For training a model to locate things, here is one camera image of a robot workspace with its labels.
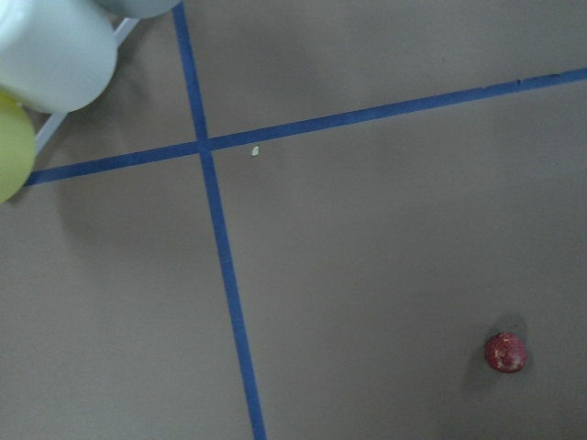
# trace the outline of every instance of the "white bar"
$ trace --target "white bar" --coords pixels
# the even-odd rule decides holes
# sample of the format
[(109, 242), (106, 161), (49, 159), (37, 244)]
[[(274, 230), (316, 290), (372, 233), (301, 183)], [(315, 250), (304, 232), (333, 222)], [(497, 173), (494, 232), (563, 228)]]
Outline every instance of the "white bar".
[[(130, 32), (132, 32), (132, 29), (135, 28), (138, 22), (138, 18), (125, 18), (122, 20), (122, 22), (114, 31), (114, 36), (116, 37), (118, 46), (120, 46), (122, 42), (127, 39), (128, 35)], [(37, 154), (39, 154), (45, 148), (47, 142), (50, 141), (52, 136), (61, 125), (61, 122), (63, 122), (67, 115), (67, 113), (55, 113), (49, 116), (49, 119), (47, 119), (47, 122), (43, 124), (36, 136)]]

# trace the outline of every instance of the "blue tape strip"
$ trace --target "blue tape strip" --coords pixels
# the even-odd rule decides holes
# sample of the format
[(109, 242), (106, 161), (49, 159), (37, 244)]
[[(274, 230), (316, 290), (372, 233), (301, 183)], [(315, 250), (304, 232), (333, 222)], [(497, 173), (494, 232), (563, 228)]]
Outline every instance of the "blue tape strip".
[(112, 156), (98, 160), (88, 160), (86, 162), (75, 163), (73, 165), (64, 165), (62, 167), (51, 168), (48, 170), (33, 171), (28, 177), (25, 185), (30, 186), (37, 185), (39, 183), (62, 181), (72, 177), (85, 176), (87, 174), (117, 170), (120, 168), (134, 167), (144, 163), (175, 159), (196, 153), (197, 143), (186, 142), (184, 144), (171, 145), (169, 147), (148, 149), (136, 153), (122, 154), (120, 156)]
[(565, 71), (564, 73), (539, 76), (526, 80), (504, 82), (489, 87), (428, 96), (426, 98), (414, 99), (396, 104), (381, 105), (338, 115), (318, 117), (280, 126), (270, 126), (233, 135), (214, 137), (210, 139), (210, 149), (228, 149), (245, 144), (252, 144), (254, 142), (261, 142), (263, 140), (286, 138), (327, 128), (348, 126), (384, 117), (405, 115), (408, 113), (429, 110), (431, 108), (462, 104), (469, 101), (477, 101), (505, 94), (515, 94), (584, 80), (587, 80), (587, 69), (579, 69), (577, 71)]
[(218, 256), (220, 258), (222, 279), (227, 295), (230, 322), (232, 324), (235, 345), (237, 347), (240, 375), (249, 409), (250, 424), (255, 440), (266, 440), (267, 435), (265, 434), (265, 423), (263, 422), (263, 415), (260, 407), (259, 392), (257, 390), (257, 381), (255, 380), (255, 371), (253, 368), (252, 356), (250, 354), (245, 318), (242, 312), (240, 297), (238, 295), (237, 276), (232, 260), (224, 211), (222, 209), (222, 199), (220, 197), (220, 188), (216, 176), (216, 167), (212, 153), (208, 149), (209, 139), (205, 122), (204, 104), (197, 78), (194, 53), (192, 50), (183, 4), (179, 4), (173, 9), (173, 18), (175, 20), (175, 29), (180, 52), (182, 53), (183, 74), (190, 98), (194, 128), (198, 138), (196, 145), (202, 162), (205, 190), (208, 197), (210, 214), (212, 215), (212, 225), (214, 228)]

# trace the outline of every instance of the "dark red round object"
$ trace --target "dark red round object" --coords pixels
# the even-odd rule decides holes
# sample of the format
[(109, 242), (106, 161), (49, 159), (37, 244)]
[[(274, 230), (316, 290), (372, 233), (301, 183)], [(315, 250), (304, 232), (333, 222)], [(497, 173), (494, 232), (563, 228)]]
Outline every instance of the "dark red round object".
[(522, 340), (513, 333), (500, 333), (485, 344), (485, 359), (492, 369), (516, 373), (528, 361)]

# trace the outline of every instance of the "floor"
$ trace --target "floor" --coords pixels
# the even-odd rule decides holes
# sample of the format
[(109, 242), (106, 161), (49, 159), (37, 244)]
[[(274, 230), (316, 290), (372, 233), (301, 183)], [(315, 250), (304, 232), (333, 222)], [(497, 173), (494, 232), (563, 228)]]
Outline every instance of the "floor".
[[(587, 438), (586, 19), (139, 23), (0, 205), (0, 438)], [(504, 330), (514, 375), (482, 358)]]

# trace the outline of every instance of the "yellow-green object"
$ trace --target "yellow-green object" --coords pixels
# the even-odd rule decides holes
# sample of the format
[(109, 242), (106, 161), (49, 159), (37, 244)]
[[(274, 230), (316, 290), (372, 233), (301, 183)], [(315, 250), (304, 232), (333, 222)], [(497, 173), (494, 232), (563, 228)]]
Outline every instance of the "yellow-green object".
[(35, 130), (25, 111), (0, 92), (0, 204), (27, 181), (35, 162)]

